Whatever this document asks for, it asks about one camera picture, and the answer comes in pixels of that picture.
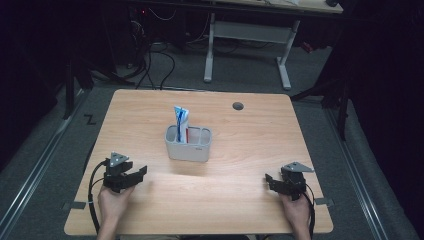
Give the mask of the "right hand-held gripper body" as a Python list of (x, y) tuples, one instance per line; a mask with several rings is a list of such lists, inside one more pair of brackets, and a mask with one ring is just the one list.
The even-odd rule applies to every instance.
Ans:
[(291, 172), (289, 179), (283, 179), (283, 192), (282, 194), (290, 196), (293, 200), (297, 200), (301, 194), (306, 191), (306, 180), (303, 173), (313, 173), (314, 169), (305, 166), (299, 162), (292, 162), (284, 166), (285, 169)]

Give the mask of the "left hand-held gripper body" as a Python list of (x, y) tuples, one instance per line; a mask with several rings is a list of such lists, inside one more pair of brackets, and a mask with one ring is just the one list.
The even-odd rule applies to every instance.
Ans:
[(122, 163), (130, 162), (129, 157), (116, 152), (106, 160), (106, 171), (104, 173), (103, 185), (115, 193), (120, 193), (132, 185), (129, 183), (129, 175), (122, 170)]

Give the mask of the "white plastic holder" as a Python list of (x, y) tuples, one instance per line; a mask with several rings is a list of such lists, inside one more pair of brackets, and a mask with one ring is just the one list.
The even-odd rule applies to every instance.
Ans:
[(168, 156), (174, 160), (207, 162), (209, 160), (212, 131), (206, 127), (190, 126), (188, 142), (177, 141), (177, 126), (170, 125), (165, 133)]

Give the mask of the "blue and white toothpaste tube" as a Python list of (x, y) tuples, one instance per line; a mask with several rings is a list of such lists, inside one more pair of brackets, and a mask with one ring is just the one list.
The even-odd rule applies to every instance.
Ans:
[(177, 126), (177, 141), (179, 143), (187, 143), (189, 128), (189, 110), (180, 106), (175, 106), (174, 112)]

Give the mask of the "person's right hand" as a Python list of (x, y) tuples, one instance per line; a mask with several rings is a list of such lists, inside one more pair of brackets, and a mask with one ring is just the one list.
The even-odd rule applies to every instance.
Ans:
[(310, 209), (305, 196), (293, 200), (290, 196), (280, 194), (284, 215), (295, 232), (309, 230)]

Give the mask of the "person's left hand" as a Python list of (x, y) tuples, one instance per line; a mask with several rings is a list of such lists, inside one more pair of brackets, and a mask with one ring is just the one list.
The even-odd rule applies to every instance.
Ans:
[(123, 217), (134, 187), (116, 193), (110, 188), (101, 187), (98, 194), (98, 203), (101, 211), (102, 226), (116, 226)]

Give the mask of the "black stand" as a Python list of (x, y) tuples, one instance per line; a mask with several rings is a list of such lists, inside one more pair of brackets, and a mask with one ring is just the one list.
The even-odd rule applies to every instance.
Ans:
[(68, 119), (75, 109), (75, 82), (82, 90), (91, 90), (94, 86), (89, 68), (79, 58), (71, 59), (66, 65), (64, 119)]
[(337, 108), (336, 128), (339, 137), (345, 141), (345, 126), (348, 118), (347, 108), (349, 100), (350, 81), (348, 79), (332, 79), (317, 83), (313, 87), (290, 97), (292, 101), (299, 101), (308, 96), (321, 95), (323, 108)]

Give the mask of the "desk with white legs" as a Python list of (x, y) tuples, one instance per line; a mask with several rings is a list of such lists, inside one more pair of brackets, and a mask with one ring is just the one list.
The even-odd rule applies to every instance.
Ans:
[[(276, 58), (282, 87), (291, 89), (286, 61), (298, 32), (302, 18), (339, 17), (344, 9), (339, 0), (139, 0), (147, 6), (181, 8), (191, 11), (207, 11), (209, 15), (208, 50), (203, 80), (213, 79), (214, 41), (216, 38), (237, 39), (264, 43), (283, 44), (282, 55)], [(274, 24), (217, 20), (216, 15), (234, 14), (251, 17), (292, 18), (290, 26)]]

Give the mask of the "metal floor rail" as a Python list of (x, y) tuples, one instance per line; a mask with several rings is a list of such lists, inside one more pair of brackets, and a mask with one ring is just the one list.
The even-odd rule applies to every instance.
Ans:
[(387, 232), (381, 222), (378, 211), (375, 207), (373, 200), (363, 182), (360, 172), (355, 164), (354, 158), (348, 148), (347, 143), (341, 138), (338, 128), (337, 119), (333, 110), (324, 109), (326, 118), (331, 125), (331, 129), (338, 145), (342, 151), (343, 161), (346, 165), (348, 176), (351, 181), (351, 185), (355, 191), (359, 205), (365, 216), (366, 222), (371, 230), (374, 240), (389, 240)]
[(36, 124), (0, 173), (0, 240), (7, 240), (49, 167), (75, 112), (89, 93), (89, 90), (78, 90), (74, 95), (74, 107), (64, 118), (66, 96), (61, 92), (59, 103)]

